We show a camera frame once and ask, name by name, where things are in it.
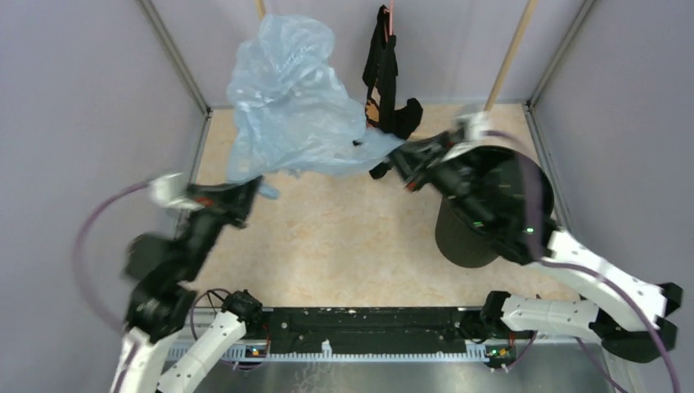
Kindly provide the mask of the black plastic trash bin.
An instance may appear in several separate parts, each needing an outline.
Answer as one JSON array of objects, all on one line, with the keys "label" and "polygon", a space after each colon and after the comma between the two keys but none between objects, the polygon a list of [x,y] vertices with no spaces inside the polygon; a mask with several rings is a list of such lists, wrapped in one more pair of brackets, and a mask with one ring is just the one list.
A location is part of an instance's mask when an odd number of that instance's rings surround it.
[{"label": "black plastic trash bin", "polygon": [[498,257],[519,265],[532,262],[525,235],[537,230],[525,220],[524,165],[539,177],[534,187],[539,190],[543,210],[544,244],[557,228],[551,218],[554,190],[542,168],[528,156],[500,146],[477,147],[454,164],[462,170],[469,193],[441,200],[435,225],[439,252],[451,263],[469,269],[484,267]]}]

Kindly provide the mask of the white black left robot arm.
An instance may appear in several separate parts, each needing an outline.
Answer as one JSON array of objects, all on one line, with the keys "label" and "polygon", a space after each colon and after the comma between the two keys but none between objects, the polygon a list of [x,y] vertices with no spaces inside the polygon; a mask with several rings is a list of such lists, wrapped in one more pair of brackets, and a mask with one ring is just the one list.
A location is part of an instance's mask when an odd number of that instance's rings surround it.
[{"label": "white black left robot arm", "polygon": [[147,182],[149,197],[165,209],[187,212],[174,237],[143,233],[128,246],[125,274],[136,285],[124,316],[124,337],[113,392],[193,392],[225,352],[259,334],[263,306],[247,290],[228,294],[213,322],[170,370],[169,351],[198,301],[185,288],[199,275],[227,226],[246,227],[263,180],[200,185],[181,174]]}]

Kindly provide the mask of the light blue trash bag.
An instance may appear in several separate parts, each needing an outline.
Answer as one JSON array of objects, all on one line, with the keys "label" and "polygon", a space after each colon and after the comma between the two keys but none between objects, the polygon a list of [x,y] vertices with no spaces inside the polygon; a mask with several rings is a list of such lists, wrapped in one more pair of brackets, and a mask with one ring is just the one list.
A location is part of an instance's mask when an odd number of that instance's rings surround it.
[{"label": "light blue trash bag", "polygon": [[277,172],[361,174],[402,145],[367,126],[363,104],[329,64],[335,43],[311,17],[267,14],[257,36],[239,46],[226,90],[237,128],[228,182]]}]

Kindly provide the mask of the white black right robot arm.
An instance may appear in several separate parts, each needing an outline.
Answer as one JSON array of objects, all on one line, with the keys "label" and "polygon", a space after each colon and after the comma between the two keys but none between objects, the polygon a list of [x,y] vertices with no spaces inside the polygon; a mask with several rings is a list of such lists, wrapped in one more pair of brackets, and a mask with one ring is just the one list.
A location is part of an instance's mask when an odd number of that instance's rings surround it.
[{"label": "white black right robot arm", "polygon": [[678,338],[669,316],[683,289],[636,278],[578,241],[552,217],[551,185],[528,156],[439,135],[406,142],[387,161],[410,192],[427,185],[439,192],[495,254],[543,271],[579,295],[534,300],[494,291],[480,315],[486,335],[539,331],[597,343],[638,364],[669,358]]}]

